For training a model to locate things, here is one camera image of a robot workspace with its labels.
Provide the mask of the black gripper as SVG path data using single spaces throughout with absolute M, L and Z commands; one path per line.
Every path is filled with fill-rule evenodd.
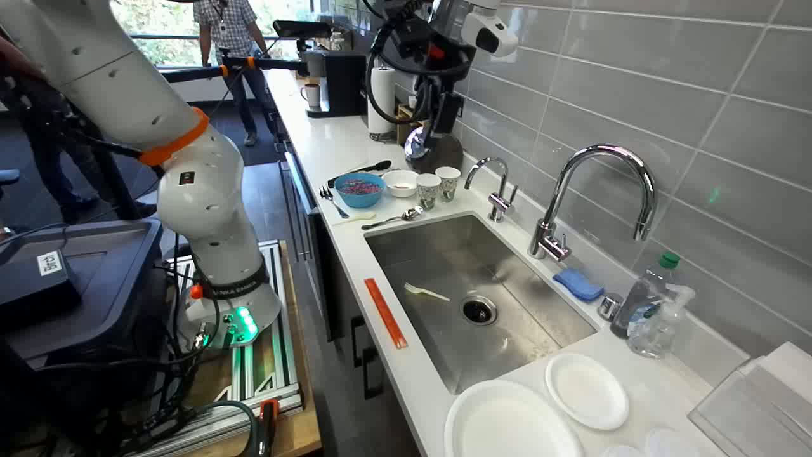
M 432 0 L 364 0 L 374 15 L 369 66 L 388 66 L 416 79 L 420 113 L 455 113 L 474 47 L 449 37 Z

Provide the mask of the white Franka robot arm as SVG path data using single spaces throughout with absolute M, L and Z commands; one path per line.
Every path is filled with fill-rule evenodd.
M 187 239 L 222 338 L 251 345 L 281 300 L 246 215 L 239 147 L 147 61 L 110 0 L 0 0 L 0 24 L 106 139 L 163 172 L 157 217 Z

